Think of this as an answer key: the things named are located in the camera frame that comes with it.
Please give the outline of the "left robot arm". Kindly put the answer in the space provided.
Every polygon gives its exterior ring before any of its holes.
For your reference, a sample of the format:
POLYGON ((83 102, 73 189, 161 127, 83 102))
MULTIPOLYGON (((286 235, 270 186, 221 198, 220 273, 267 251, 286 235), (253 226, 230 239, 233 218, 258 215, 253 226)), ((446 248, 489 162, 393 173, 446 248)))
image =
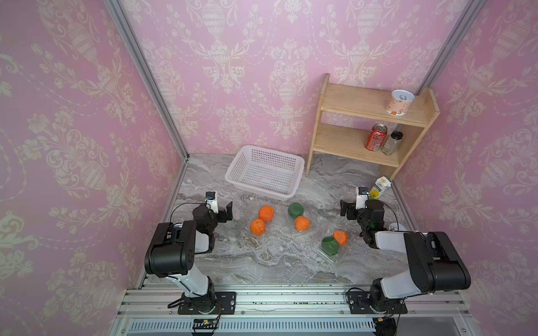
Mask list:
POLYGON ((144 258, 147 274, 169 279, 181 290, 179 299, 168 304, 178 314, 235 313, 235 292, 217 292, 213 281, 195 264, 198 254, 214 249, 214 230, 219 223, 233 220, 233 203, 225 209, 213 211, 212 205, 199 204, 193 210, 193 219, 183 223, 158 224, 144 258))

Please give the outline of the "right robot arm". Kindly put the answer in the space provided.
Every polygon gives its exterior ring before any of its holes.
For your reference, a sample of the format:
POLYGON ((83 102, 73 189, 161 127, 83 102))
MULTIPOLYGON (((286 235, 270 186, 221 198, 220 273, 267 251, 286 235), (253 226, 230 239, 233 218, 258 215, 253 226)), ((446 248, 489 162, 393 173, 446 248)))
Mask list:
POLYGON ((341 200, 340 215, 357 221, 360 236, 372 249, 407 257, 407 271, 371 284, 368 305, 374 312, 400 312, 406 298, 471 286, 471 275, 445 232, 390 231, 385 227, 385 204, 380 200, 367 200, 361 209, 341 200))

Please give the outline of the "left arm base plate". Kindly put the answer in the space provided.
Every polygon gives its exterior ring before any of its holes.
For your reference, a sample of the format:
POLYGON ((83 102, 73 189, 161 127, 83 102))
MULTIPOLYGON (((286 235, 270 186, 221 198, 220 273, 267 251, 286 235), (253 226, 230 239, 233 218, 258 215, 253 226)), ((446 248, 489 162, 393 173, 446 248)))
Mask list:
POLYGON ((236 302, 236 292, 208 293, 196 298, 189 298, 183 294, 178 304, 177 313, 179 315, 233 315, 236 302))

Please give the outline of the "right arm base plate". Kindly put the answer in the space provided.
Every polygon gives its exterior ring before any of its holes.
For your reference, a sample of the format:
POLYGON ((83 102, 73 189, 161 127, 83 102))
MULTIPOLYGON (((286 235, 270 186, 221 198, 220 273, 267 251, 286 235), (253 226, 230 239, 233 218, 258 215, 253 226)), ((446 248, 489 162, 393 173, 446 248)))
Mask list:
POLYGON ((403 299, 387 299, 381 294, 372 295, 365 291, 347 291, 345 301, 350 313, 354 315, 381 314, 398 315, 407 314, 408 309, 403 299))

